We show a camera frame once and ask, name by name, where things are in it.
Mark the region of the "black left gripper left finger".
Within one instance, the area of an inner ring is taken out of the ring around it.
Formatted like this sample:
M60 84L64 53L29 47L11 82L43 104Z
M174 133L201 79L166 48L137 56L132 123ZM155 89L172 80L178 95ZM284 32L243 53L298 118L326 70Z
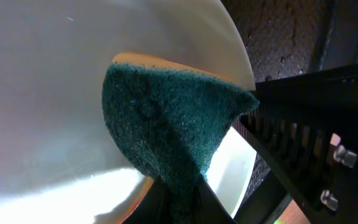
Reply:
M145 197L122 224L169 224L172 195L159 177L155 179Z

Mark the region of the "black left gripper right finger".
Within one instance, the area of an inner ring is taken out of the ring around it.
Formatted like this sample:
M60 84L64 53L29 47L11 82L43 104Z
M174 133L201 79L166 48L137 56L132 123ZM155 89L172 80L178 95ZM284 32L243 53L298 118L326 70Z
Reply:
M236 224L201 175L194 190L195 224Z

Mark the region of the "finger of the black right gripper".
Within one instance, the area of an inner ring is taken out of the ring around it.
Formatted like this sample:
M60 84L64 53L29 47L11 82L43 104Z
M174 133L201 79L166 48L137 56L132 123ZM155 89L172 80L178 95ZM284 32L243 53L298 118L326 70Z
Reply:
M237 213L267 223L293 199L311 223L358 223L358 64L257 84L237 128L270 167Z

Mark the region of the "green and yellow sponge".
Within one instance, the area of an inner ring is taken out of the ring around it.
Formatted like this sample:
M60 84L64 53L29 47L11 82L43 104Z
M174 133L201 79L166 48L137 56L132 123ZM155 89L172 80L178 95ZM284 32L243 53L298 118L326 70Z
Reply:
M133 52L106 71L105 125L124 157L171 192L171 223L194 223L194 190L231 124L256 109L255 96L232 80Z

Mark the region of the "green plate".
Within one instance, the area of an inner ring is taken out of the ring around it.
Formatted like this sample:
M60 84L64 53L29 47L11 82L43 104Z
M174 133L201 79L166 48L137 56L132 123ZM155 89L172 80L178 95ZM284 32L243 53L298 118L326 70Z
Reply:
M0 223L119 223L135 207L150 182L101 109L120 52L255 87L220 1L0 0Z

